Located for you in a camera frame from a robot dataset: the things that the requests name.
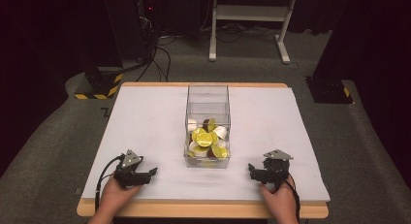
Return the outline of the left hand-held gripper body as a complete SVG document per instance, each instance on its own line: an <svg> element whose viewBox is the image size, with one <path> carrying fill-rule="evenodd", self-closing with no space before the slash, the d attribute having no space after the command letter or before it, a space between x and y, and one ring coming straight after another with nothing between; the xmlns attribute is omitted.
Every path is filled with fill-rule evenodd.
<svg viewBox="0 0 411 224"><path fill-rule="evenodd" d="M113 176L122 188L143 184L143 179L147 176L147 173L136 172L142 160L143 157L137 155L131 149L126 151L126 154L117 165Z"/></svg>

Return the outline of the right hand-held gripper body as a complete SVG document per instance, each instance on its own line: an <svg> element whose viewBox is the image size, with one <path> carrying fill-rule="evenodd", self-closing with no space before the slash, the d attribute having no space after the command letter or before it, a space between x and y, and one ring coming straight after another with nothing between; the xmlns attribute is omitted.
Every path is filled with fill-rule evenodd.
<svg viewBox="0 0 411 224"><path fill-rule="evenodd" d="M293 156L280 149L267 152L264 156L266 159L263 165L266 171L262 183L271 183L278 189L289 176L290 160Z"/></svg>

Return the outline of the person's left hand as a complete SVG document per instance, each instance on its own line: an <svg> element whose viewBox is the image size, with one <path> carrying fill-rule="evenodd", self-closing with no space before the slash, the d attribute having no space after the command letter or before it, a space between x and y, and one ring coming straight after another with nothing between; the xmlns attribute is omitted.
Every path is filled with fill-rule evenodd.
<svg viewBox="0 0 411 224"><path fill-rule="evenodd" d="M142 189L141 185L123 188L113 177L106 183L97 213L115 216Z"/></svg>

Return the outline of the person's right hand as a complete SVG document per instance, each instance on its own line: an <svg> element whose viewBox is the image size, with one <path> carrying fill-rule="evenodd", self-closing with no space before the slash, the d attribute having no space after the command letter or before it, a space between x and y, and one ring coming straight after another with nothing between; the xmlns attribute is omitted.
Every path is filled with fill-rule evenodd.
<svg viewBox="0 0 411 224"><path fill-rule="evenodd" d="M275 219L278 216L291 215L297 218L297 204L293 193L294 183L290 179L284 181L274 193L271 193L263 183L259 184L259 190Z"/></svg>

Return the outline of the pile of gold-lidded coffee capsules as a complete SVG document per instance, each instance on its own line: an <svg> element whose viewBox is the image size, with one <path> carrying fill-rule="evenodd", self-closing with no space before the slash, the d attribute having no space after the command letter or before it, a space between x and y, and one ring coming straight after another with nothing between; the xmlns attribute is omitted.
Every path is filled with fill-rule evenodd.
<svg viewBox="0 0 411 224"><path fill-rule="evenodd" d="M186 123L185 155L218 160L229 158L229 128L214 118L205 119L202 123L189 118Z"/></svg>

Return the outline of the clear plastic box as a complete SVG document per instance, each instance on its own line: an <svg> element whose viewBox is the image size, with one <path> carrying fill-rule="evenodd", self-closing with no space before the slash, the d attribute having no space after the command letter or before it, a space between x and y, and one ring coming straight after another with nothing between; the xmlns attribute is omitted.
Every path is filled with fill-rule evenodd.
<svg viewBox="0 0 411 224"><path fill-rule="evenodd" d="M227 126L229 128L230 149L231 112L229 87L227 85L190 84L187 92L185 133L186 123L189 118L196 119L199 123L202 123L205 119L214 118L219 124ZM230 162L230 157L224 160L187 157L184 147L184 158L188 168L226 169Z"/></svg>

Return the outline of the yellow-black striped stand base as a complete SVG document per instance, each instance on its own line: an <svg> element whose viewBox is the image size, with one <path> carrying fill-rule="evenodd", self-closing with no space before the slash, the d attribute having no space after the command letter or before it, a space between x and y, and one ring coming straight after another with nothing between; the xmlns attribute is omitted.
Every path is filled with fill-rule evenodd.
<svg viewBox="0 0 411 224"><path fill-rule="evenodd" d="M91 69L84 73L75 97L80 100L105 100L113 97L123 77L121 72Z"/></svg>

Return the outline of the black stand base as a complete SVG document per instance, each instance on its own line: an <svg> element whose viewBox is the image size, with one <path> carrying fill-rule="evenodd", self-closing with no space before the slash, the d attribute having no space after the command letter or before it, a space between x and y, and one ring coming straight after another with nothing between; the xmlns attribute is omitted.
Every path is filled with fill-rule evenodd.
<svg viewBox="0 0 411 224"><path fill-rule="evenodd" d="M313 101L321 104L352 104L353 99L348 88L341 80L323 80L306 77Z"/></svg>

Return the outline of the dark equipment rack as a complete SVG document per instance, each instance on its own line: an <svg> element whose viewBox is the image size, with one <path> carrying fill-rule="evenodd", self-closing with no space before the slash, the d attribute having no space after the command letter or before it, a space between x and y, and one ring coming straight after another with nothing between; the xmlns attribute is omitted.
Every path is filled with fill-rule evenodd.
<svg viewBox="0 0 411 224"><path fill-rule="evenodd" d="M157 2L156 0L134 0L134 6L139 18L144 57L148 59L154 50L159 35Z"/></svg>

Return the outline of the white metal stand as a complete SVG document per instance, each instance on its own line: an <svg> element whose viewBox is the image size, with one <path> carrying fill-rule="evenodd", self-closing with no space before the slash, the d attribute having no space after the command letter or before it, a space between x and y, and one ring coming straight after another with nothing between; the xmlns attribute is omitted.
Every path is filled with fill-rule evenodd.
<svg viewBox="0 0 411 224"><path fill-rule="evenodd" d="M215 61L217 58L216 26L218 20L244 20L281 22L280 33L274 36L282 62L290 64L291 59L284 44L284 38L288 30L290 19L297 0L290 0L287 6L241 6L220 5L218 0L212 0L211 35L209 43L208 59Z"/></svg>

